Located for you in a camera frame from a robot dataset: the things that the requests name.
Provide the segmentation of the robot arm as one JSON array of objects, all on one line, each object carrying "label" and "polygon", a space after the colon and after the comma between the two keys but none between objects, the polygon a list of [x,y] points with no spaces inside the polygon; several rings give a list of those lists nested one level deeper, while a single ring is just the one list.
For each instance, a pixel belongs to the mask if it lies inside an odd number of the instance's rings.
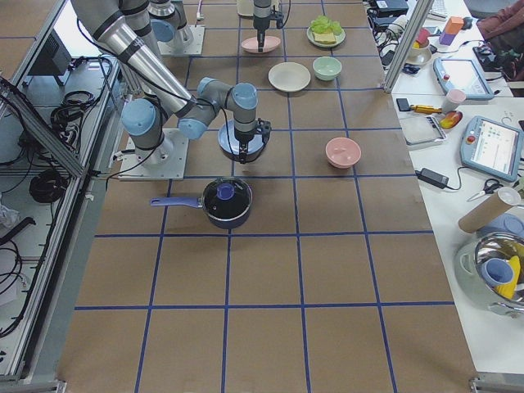
[{"label": "robot arm", "polygon": [[[150,1],[147,7],[151,18],[151,28],[158,42],[170,44],[177,49],[185,48],[193,41],[191,28],[183,1]],[[253,27],[256,31],[256,51],[262,53],[265,45],[266,30],[274,20],[276,27],[285,25],[283,14],[271,1],[253,2]]]},{"label": "robot arm", "polygon": [[172,74],[161,58],[152,21],[172,20],[183,28],[183,11],[170,1],[73,1],[79,21],[101,49],[115,56],[140,78],[144,87],[160,99],[162,108],[179,118],[179,130],[198,139],[221,110],[233,113],[233,135],[238,153],[233,159],[249,162],[250,142],[261,136],[262,146],[269,141],[271,124],[256,115],[258,92],[249,83],[229,85],[204,78],[192,95]]}]

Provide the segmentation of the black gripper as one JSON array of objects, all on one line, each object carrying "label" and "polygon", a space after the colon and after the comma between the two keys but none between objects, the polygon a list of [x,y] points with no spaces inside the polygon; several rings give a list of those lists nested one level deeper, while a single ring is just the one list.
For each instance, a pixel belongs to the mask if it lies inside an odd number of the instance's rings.
[{"label": "black gripper", "polygon": [[269,141],[272,125],[261,118],[250,124],[234,121],[234,139],[237,141],[239,163],[246,163],[246,152],[259,152]]},{"label": "black gripper", "polygon": [[258,52],[263,52],[264,50],[265,31],[269,28],[272,21],[275,21],[277,28],[281,29],[283,25],[283,14],[280,11],[268,11],[263,15],[260,12],[253,14],[253,26],[257,33]]}]

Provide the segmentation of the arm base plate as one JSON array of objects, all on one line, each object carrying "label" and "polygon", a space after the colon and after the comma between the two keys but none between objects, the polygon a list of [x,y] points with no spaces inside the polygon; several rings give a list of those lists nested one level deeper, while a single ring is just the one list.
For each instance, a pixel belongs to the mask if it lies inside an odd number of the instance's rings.
[{"label": "arm base plate", "polygon": [[189,140],[176,128],[163,129],[165,139],[152,156],[138,150],[123,156],[120,172],[122,181],[182,180],[187,160]]},{"label": "arm base plate", "polygon": [[153,27],[162,56],[200,56],[205,36],[204,25],[186,25],[175,29],[172,25],[156,23]]}]

